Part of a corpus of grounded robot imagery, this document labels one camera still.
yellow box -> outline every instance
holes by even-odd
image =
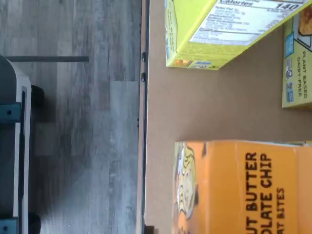
[[[312,107],[312,5],[285,23],[283,108]]]
[[[218,70],[311,3],[165,0],[166,66]]]
[[[175,144],[172,234],[311,234],[312,147]]]

cardboard surface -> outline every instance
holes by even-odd
[[[171,230],[174,143],[312,138],[312,112],[281,108],[283,28],[219,71],[165,66],[163,1],[150,3],[145,223]]]

printed label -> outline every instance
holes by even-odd
[[[208,61],[195,61],[191,65],[191,67],[197,68],[197,69],[206,69],[210,64],[211,64],[211,62],[208,62]]]
[[[166,37],[166,57],[169,59],[170,57],[170,50],[169,50],[169,44],[168,44],[168,37]]]
[[[305,2],[218,0],[190,42],[249,45]]]
[[[285,39],[285,58],[288,57],[289,55],[293,54],[293,33],[288,35]]]
[[[292,58],[289,57],[286,59],[286,79],[289,79],[293,76],[292,71]]]
[[[246,232],[259,234],[295,234],[296,224],[290,224],[297,214],[296,202],[290,189],[296,190],[295,180],[285,183],[286,168],[272,150],[245,154]],[[290,158],[295,163],[295,156]]]
[[[293,102],[293,83],[287,82],[286,83],[286,100],[287,102]]]

snack box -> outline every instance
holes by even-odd
[[[218,70],[312,0],[165,0],[166,66]]]
[[[175,144],[172,234],[311,234],[306,143]]]
[[[283,108],[312,107],[312,5],[285,23]]]

black wheel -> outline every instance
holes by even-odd
[[[44,90],[35,85],[31,86],[31,106],[35,108],[44,106]]]
[[[28,233],[40,234],[40,231],[41,231],[40,217],[35,213],[29,213],[28,214]]]

